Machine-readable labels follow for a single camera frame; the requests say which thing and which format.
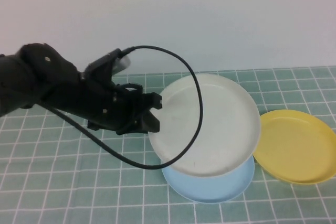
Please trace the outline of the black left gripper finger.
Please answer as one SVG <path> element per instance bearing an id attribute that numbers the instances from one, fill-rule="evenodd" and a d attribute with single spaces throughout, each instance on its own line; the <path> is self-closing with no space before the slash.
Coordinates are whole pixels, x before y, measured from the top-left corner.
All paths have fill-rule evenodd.
<path id="1" fill-rule="evenodd" d="M 157 133 L 160 131 L 160 121 L 150 111 L 146 111 L 137 119 L 137 127 L 140 133 Z"/>
<path id="2" fill-rule="evenodd" d="M 155 108 L 157 110 L 162 109 L 162 97 L 155 92 L 145 93 L 143 101 L 144 106 L 149 110 L 151 108 Z"/>

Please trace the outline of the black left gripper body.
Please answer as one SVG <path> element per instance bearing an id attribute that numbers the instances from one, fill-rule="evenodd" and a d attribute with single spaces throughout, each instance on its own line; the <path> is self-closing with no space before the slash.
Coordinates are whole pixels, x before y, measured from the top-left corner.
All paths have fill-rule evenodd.
<path id="1" fill-rule="evenodd" d="M 91 130 L 140 133 L 137 119 L 150 111 L 144 106 L 144 94 L 142 85 L 116 84 L 110 74 L 80 73 L 75 82 L 59 86 L 59 109 L 86 119 Z"/>

